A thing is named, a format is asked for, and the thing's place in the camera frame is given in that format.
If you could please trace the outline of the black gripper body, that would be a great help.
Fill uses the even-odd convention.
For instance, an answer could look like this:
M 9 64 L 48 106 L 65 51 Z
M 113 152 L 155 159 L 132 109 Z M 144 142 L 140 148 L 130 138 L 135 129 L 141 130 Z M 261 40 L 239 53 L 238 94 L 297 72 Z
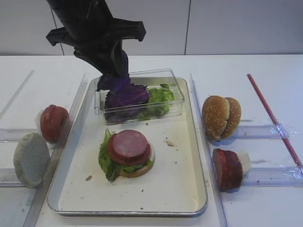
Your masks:
M 104 0 L 50 0 L 48 4 L 63 25 L 47 34 L 52 46 L 72 46 L 77 58 L 101 73 L 126 74 L 122 41 L 141 42 L 146 35 L 142 21 L 113 17 Z

